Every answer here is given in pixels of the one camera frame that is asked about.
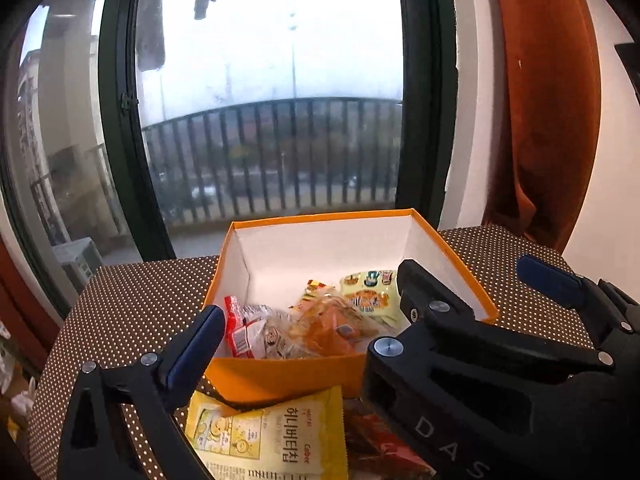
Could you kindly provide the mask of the dark red snack packet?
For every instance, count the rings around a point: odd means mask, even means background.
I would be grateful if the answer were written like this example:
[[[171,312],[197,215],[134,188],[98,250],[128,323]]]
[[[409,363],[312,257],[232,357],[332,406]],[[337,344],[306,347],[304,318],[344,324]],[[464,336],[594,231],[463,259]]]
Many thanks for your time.
[[[359,399],[343,403],[351,479],[434,479],[436,471]]]

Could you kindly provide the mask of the yellow honey butter chip bag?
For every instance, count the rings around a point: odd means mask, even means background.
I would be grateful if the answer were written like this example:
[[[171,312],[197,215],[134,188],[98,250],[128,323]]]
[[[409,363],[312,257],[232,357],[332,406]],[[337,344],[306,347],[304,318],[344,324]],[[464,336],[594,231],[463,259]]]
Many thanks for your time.
[[[216,479],[346,479],[339,386],[240,412],[196,392],[186,438]]]

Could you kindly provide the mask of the pale yellow cartoon snack packet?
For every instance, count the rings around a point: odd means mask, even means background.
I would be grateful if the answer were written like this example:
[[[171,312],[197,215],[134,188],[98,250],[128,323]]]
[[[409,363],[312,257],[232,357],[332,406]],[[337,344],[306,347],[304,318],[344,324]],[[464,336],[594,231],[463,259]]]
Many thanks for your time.
[[[340,292],[362,315],[391,328],[400,326],[395,270],[370,270],[343,276]]]

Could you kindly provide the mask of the orange clear snack packet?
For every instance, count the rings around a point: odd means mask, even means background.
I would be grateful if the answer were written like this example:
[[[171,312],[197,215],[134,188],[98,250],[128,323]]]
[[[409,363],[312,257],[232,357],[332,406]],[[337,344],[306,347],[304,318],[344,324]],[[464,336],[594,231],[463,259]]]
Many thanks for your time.
[[[351,356],[363,352],[369,341],[399,330],[362,315],[341,294],[340,283],[308,281],[291,313],[286,333],[314,356]]]

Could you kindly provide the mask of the brown polka dot tablecloth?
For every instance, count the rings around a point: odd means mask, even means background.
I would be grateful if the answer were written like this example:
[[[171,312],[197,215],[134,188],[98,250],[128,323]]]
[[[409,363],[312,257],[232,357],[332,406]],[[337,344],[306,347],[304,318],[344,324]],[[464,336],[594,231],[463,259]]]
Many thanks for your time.
[[[565,270],[551,248],[501,226],[442,232],[497,306],[501,327],[588,348],[578,316],[520,283],[515,261],[532,254]],[[66,408],[81,364],[126,365],[158,350],[201,309],[217,266],[214,256],[130,263],[99,270],[70,310],[49,353],[28,422],[29,461],[41,479],[53,479]]]

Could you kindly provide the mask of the red white candy packet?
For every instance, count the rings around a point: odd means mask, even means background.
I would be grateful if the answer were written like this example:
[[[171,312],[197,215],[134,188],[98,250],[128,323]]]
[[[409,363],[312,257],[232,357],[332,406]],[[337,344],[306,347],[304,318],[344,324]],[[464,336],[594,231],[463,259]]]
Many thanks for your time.
[[[277,319],[263,304],[241,304],[235,296],[224,297],[226,341],[237,359],[267,359],[267,333]]]

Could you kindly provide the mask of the rust orange right curtain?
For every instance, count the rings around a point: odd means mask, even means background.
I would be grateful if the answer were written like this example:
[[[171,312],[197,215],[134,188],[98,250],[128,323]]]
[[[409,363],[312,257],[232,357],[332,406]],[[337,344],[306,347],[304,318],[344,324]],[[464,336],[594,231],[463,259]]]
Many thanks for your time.
[[[586,0],[498,0],[506,123],[484,220],[562,252],[591,178],[601,118]]]

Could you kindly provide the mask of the orange cardboard box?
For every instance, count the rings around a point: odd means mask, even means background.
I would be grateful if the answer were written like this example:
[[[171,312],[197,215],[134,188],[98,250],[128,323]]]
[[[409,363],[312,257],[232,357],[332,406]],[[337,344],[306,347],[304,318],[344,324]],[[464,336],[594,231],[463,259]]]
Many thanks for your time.
[[[313,278],[335,285],[365,270],[394,270],[416,260],[492,324],[499,311],[469,268],[413,209],[306,214],[234,222],[228,229],[206,304],[235,296],[248,304],[285,310]],[[359,396],[366,357],[252,360],[232,356],[221,344],[205,376],[229,404],[273,404],[340,386]]]

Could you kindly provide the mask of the air conditioner outdoor unit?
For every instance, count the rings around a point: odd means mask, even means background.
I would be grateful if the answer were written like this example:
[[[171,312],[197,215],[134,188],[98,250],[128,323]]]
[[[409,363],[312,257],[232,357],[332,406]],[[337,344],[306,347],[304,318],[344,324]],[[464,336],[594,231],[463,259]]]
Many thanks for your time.
[[[72,240],[52,247],[56,261],[80,294],[99,268],[104,265],[101,254],[90,237]]]

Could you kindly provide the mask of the black balcony railing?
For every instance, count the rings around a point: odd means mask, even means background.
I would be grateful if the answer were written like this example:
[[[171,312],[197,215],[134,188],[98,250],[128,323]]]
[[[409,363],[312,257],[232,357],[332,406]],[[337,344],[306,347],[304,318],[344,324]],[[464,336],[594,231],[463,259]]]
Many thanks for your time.
[[[129,246],[99,119],[49,153],[36,100],[20,96],[17,106],[29,189],[48,241],[88,238],[104,254]],[[402,105],[394,99],[315,96],[185,115],[142,110],[141,120],[160,216],[175,231],[395,199]]]

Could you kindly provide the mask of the grey hanging garment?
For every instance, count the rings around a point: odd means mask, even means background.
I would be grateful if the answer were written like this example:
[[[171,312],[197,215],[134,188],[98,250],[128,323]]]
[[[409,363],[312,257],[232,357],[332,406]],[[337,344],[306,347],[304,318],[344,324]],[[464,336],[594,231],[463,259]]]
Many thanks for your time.
[[[162,0],[138,0],[136,51],[140,72],[159,70],[165,63]]]

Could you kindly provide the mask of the dark green window frame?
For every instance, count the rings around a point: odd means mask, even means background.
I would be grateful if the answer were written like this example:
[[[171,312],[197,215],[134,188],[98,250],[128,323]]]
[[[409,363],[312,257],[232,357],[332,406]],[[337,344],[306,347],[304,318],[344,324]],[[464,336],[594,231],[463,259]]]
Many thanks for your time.
[[[234,220],[175,231],[160,216],[143,151],[142,110],[185,115],[243,102],[364,96],[401,102],[396,195],[437,222],[452,150],[452,0],[162,0],[165,63],[140,72],[138,0],[1,0],[1,195],[18,250],[54,313],[78,292],[56,261],[29,189],[17,100],[37,102],[54,153],[99,119],[131,243],[104,265],[218,252]]]

